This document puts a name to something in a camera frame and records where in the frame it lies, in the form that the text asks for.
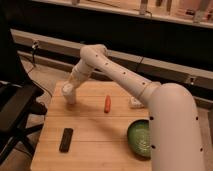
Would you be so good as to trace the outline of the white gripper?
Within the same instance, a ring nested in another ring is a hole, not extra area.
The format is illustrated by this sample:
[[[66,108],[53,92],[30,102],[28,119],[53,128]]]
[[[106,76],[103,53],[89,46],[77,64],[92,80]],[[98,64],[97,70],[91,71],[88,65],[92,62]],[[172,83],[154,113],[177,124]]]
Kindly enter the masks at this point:
[[[79,61],[72,69],[68,82],[73,85],[74,88],[78,88],[81,84],[87,81],[94,68],[89,66],[84,61]]]

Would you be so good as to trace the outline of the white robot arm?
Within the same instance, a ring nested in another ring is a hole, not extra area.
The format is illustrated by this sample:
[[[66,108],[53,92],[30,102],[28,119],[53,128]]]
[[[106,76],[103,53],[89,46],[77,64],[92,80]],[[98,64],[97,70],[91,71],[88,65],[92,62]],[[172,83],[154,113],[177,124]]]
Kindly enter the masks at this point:
[[[105,46],[85,45],[72,74],[82,82],[95,68],[148,108],[152,171],[205,171],[198,111],[185,87],[153,82],[109,60]]]

